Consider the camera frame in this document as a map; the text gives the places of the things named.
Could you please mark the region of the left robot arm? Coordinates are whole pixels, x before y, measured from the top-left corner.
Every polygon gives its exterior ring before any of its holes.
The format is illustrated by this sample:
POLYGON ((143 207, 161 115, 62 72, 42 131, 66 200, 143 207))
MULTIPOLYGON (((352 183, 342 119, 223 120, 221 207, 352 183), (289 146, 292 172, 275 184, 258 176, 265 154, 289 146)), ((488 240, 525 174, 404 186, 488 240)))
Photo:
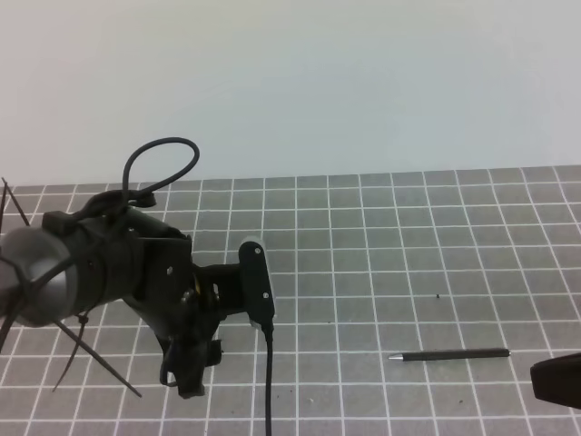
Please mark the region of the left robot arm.
POLYGON ((44 215, 1 242, 3 329, 45 327, 126 303, 162 350, 160 381, 184 399, 205 393, 203 375, 221 361, 221 321, 245 309, 241 266, 199 266, 192 238, 135 209, 119 215, 44 215))

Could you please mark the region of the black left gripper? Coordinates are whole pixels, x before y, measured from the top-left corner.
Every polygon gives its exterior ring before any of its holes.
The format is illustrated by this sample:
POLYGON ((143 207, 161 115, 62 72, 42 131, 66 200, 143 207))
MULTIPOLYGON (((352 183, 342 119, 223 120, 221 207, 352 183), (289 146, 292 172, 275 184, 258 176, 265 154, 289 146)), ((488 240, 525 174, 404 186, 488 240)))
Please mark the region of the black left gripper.
POLYGON ((188 400, 205 394, 207 363, 222 361, 222 341, 211 337, 227 316, 243 311, 237 264, 199 266, 192 239, 131 208, 97 252, 76 264, 76 310, 125 301, 162 345, 176 343, 174 377, 188 400))

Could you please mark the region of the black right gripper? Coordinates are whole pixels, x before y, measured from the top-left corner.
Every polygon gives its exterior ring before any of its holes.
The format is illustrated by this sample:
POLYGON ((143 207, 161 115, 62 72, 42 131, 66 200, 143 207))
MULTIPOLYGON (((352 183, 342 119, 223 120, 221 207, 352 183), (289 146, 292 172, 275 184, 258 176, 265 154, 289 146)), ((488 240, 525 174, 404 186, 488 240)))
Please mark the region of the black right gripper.
POLYGON ((566 407, 581 405, 580 353, 537 362, 530 368, 530 377, 538 400, 566 407))

